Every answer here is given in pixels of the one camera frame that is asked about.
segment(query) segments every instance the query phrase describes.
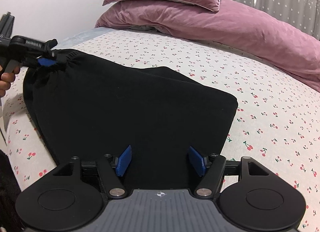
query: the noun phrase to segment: blue clip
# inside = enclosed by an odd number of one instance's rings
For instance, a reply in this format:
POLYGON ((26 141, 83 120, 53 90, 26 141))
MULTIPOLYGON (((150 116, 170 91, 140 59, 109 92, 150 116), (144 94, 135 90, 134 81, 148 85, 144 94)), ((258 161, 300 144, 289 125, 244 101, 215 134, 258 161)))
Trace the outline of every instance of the blue clip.
POLYGON ((132 150, 131 145, 127 147, 127 149, 120 155, 118 159, 118 164, 116 167, 116 174, 119 177, 122 177, 129 166, 129 163, 132 159, 132 150))
POLYGON ((51 59, 46 59, 46 58, 40 58, 40 59, 38 59, 38 63, 41 66, 49 67, 49 66, 54 65, 56 63, 56 61, 51 60, 51 59))
POLYGON ((204 165, 203 157, 191 146, 188 150, 189 160, 193 168, 195 168, 197 174, 202 177, 205 175, 206 167, 204 165))

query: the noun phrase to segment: white bedsheet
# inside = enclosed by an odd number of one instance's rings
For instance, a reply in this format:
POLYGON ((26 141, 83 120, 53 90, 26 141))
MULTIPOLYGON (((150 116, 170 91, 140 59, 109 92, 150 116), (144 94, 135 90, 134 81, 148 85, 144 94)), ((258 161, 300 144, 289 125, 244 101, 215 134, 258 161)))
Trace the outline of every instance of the white bedsheet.
MULTIPOLYGON (((320 93, 257 57, 220 44, 208 46, 150 32, 117 30, 74 48, 129 67, 167 66, 236 96, 239 108, 222 155, 237 161, 251 156, 298 189, 308 204, 300 230, 317 232, 320 93)), ((55 167, 25 108, 25 72, 23 69, 2 100, 6 153, 21 189, 55 167)), ((89 108, 83 113, 90 113, 89 108)), ((224 187, 236 181, 237 177, 227 177, 224 187)))

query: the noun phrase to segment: human hand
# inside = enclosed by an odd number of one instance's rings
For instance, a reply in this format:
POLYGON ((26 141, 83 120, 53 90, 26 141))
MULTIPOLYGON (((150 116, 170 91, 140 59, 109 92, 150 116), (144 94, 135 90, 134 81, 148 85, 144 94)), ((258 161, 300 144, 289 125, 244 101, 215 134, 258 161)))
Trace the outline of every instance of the human hand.
POLYGON ((11 87, 11 83, 15 81, 16 76, 15 74, 19 74, 20 67, 16 67, 12 73, 3 73, 1 75, 0 80, 0 97, 5 96, 6 90, 9 90, 11 87))

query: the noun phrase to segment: metal screw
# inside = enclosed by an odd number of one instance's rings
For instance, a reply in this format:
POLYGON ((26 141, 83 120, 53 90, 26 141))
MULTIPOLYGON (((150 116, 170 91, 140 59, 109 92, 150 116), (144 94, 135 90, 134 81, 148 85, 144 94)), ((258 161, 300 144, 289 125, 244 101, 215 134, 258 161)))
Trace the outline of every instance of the metal screw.
POLYGON ((111 196, 120 197, 125 193, 125 191, 120 188, 114 188, 114 189, 111 189, 109 193, 111 196))
POLYGON ((202 189, 198 189, 197 190, 197 194, 199 196, 203 196, 203 197, 207 197, 210 196, 212 194, 212 191, 206 188, 202 188, 202 189))

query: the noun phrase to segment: black fabric cover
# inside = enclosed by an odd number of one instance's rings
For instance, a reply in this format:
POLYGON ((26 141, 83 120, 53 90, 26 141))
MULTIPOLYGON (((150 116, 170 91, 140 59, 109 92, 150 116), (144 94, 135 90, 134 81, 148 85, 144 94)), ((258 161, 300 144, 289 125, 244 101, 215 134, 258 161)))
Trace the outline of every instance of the black fabric cover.
POLYGON ((132 146, 127 189, 190 186, 189 146, 219 154, 236 113, 231 94, 167 67, 129 68, 75 50, 29 68, 24 99, 57 164, 132 146))

